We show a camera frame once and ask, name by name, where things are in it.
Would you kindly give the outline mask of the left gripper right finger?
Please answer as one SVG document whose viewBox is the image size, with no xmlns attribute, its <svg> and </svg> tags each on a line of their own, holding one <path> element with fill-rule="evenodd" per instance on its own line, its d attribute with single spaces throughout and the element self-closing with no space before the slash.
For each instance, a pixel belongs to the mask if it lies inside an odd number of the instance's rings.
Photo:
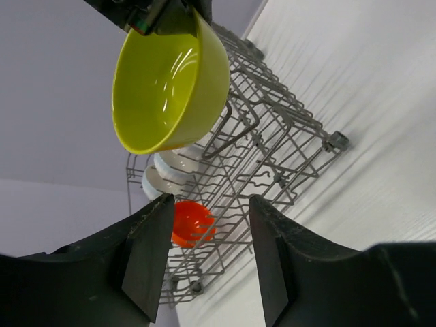
<svg viewBox="0 0 436 327">
<path fill-rule="evenodd" d="M 336 244 L 249 201 L 267 326 L 434 326 L 435 243 Z"/>
</svg>

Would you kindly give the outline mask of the grey wire dish rack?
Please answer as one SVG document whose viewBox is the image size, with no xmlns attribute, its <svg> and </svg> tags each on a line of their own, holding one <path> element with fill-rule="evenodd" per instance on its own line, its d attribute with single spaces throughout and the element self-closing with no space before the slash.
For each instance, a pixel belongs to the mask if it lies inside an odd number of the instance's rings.
<svg viewBox="0 0 436 327">
<path fill-rule="evenodd" d="M 225 27 L 214 29 L 230 60 L 230 92 L 205 139 L 180 150 L 199 169 L 180 183 L 176 195 L 178 201 L 205 206 L 211 215 L 187 247 L 171 246 L 161 292 L 164 305 L 194 300 L 252 251 L 253 194 L 285 212 L 349 146 L 342 133 L 327 132 L 280 83 L 250 41 Z"/>
</svg>

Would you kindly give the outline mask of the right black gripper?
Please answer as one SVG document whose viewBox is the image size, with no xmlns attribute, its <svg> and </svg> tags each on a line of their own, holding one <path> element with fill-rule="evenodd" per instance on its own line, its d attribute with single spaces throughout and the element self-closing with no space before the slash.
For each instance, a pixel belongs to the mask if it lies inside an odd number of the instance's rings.
<svg viewBox="0 0 436 327">
<path fill-rule="evenodd" d="M 93 9 L 124 31 L 143 36 L 196 34 L 194 14 L 212 22 L 212 2 L 179 0 L 87 0 Z"/>
</svg>

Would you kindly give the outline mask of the white round bowl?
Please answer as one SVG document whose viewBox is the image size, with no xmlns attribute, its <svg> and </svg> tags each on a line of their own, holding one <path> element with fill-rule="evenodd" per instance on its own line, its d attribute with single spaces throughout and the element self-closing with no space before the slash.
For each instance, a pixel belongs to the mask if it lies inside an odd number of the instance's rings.
<svg viewBox="0 0 436 327">
<path fill-rule="evenodd" d="M 175 196 L 182 194 L 182 187 L 172 181 L 162 178 L 155 166 L 149 166 L 144 170 L 141 180 L 144 194 L 152 201 L 163 193 L 170 193 Z"/>
<path fill-rule="evenodd" d="M 153 162 L 162 178 L 180 183 L 188 180 L 199 168 L 196 160 L 185 158 L 173 150 L 155 153 Z"/>
</svg>

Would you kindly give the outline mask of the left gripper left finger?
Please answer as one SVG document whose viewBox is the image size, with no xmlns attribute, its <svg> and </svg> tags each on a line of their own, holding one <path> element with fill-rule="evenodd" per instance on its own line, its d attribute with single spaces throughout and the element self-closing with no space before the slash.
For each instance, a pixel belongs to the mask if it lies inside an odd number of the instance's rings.
<svg viewBox="0 0 436 327">
<path fill-rule="evenodd" d="M 174 196 L 53 253 L 1 256 L 2 326 L 148 326 L 155 322 Z"/>
</svg>

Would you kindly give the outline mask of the lime green bowl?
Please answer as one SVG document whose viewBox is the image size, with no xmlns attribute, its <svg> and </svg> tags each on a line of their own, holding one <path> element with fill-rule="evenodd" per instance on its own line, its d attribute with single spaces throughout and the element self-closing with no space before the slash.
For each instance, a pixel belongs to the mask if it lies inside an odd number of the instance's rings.
<svg viewBox="0 0 436 327">
<path fill-rule="evenodd" d="M 195 10 L 183 32 L 142 36 L 131 30 L 116 64 L 112 121 L 130 153 L 181 148 L 203 138 L 219 118 L 230 88 L 224 45 Z"/>
</svg>

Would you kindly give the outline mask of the orange bowl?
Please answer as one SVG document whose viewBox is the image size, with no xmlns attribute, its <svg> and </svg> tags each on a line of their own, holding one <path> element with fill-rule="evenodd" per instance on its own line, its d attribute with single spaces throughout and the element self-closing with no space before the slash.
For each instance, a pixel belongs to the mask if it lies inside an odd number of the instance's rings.
<svg viewBox="0 0 436 327">
<path fill-rule="evenodd" d="M 173 243 L 182 248 L 192 248 L 202 238 L 204 242 L 213 238 L 216 228 L 209 232 L 208 229 L 215 219 L 205 206 L 186 200 L 177 202 L 174 209 Z"/>
</svg>

